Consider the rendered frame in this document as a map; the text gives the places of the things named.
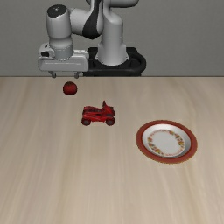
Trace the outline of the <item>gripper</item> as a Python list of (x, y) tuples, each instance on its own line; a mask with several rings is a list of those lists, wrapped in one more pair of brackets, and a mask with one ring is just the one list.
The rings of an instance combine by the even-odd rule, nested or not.
[(88, 70), (88, 59), (89, 53), (85, 50), (74, 50), (68, 59), (57, 59), (48, 43), (42, 44), (38, 50), (38, 68), (51, 72), (52, 78), (56, 78), (55, 72), (75, 72), (74, 78), (79, 79), (80, 72)]

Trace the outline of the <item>red tomato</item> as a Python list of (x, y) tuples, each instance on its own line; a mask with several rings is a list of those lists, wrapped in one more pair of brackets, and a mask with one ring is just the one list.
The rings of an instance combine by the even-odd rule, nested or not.
[(77, 85), (71, 81), (66, 82), (63, 86), (63, 93), (65, 95), (75, 95), (77, 90)]

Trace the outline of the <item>red-rimmed white plate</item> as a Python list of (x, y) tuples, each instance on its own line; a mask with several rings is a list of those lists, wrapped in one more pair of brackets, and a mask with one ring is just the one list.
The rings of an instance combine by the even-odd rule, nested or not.
[(147, 122), (136, 133), (136, 145), (148, 158), (164, 164), (179, 164), (197, 151), (196, 136), (184, 125), (168, 120)]

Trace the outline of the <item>red toy car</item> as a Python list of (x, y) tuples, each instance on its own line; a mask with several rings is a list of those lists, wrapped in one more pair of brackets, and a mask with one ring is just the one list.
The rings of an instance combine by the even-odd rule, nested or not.
[(115, 124), (115, 120), (114, 108), (105, 101), (102, 103), (101, 108), (85, 106), (82, 111), (81, 123), (85, 126), (93, 122), (106, 123), (108, 126), (112, 126)]

